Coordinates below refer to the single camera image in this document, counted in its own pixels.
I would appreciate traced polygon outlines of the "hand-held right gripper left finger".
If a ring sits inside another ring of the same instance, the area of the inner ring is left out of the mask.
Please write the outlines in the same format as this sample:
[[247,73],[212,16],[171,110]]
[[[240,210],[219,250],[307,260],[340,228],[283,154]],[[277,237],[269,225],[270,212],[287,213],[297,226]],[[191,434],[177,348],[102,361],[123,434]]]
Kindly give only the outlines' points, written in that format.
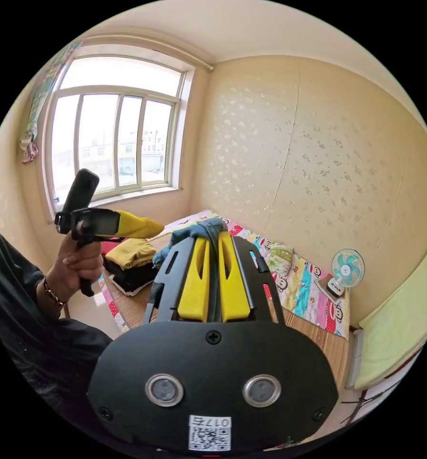
[[210,294],[210,242],[197,238],[177,313],[185,321],[206,321]]

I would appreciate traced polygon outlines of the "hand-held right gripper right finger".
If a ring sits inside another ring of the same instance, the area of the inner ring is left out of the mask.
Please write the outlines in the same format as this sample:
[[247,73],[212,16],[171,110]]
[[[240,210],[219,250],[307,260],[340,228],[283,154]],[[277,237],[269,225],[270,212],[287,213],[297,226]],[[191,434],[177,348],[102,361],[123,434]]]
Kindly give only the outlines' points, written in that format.
[[233,239],[229,232],[220,232],[218,251],[222,321],[244,321],[250,314],[250,306]]

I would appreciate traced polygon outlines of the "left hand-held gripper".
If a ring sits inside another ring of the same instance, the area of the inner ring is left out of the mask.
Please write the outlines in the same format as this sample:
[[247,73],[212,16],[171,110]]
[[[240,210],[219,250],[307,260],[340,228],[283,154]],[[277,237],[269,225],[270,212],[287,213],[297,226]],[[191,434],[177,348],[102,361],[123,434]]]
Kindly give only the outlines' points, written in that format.
[[[145,217],[137,217],[126,211],[102,208],[83,208],[61,211],[55,215],[57,230],[63,236],[71,232],[81,247],[92,242],[118,241],[125,239],[150,239],[158,236],[164,226]],[[82,280],[81,293],[92,297],[92,282]]]

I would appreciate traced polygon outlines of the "person's left hand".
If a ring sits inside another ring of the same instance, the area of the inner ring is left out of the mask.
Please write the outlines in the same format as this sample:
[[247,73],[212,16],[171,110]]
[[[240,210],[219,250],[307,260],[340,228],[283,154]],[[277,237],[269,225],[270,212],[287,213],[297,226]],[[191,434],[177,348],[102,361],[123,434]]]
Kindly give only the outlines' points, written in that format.
[[103,260],[99,242],[78,245],[71,232],[64,236],[57,257],[44,279],[50,299],[58,305],[66,304],[81,290],[81,281],[95,282],[102,273]]

